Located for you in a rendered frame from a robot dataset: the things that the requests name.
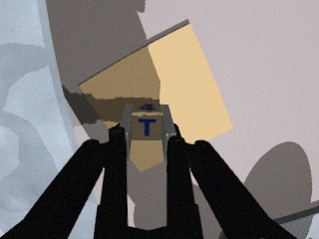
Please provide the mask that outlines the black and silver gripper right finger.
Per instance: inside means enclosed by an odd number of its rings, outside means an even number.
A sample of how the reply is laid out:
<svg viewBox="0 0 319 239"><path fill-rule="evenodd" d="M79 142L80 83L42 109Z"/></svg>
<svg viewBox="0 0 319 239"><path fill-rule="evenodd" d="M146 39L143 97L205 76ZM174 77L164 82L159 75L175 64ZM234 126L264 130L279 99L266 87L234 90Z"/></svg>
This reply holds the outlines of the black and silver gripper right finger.
<svg viewBox="0 0 319 239"><path fill-rule="evenodd" d="M203 239L190 172L227 239L297 239L265 213L208 141L185 142L169 106L161 108L170 239Z"/></svg>

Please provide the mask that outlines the beige letter block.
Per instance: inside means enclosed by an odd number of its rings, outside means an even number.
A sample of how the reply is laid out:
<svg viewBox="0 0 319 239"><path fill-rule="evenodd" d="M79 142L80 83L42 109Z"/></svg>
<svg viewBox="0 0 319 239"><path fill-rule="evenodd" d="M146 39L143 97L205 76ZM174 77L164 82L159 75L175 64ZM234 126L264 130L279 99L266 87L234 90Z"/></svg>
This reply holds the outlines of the beige letter block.
<svg viewBox="0 0 319 239"><path fill-rule="evenodd" d="M133 103L132 140L161 140L162 108L160 103Z"/></svg>

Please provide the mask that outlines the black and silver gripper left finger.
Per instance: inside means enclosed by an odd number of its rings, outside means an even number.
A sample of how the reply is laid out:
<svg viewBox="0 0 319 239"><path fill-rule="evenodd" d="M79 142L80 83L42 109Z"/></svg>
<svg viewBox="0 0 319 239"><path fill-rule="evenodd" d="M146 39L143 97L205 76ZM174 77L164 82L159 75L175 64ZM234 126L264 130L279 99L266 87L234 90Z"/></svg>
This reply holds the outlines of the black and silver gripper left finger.
<svg viewBox="0 0 319 239"><path fill-rule="evenodd" d="M103 168L94 239L127 239L132 108L126 104L121 123L109 128L108 142L84 141L24 219L0 239L68 239Z"/></svg>

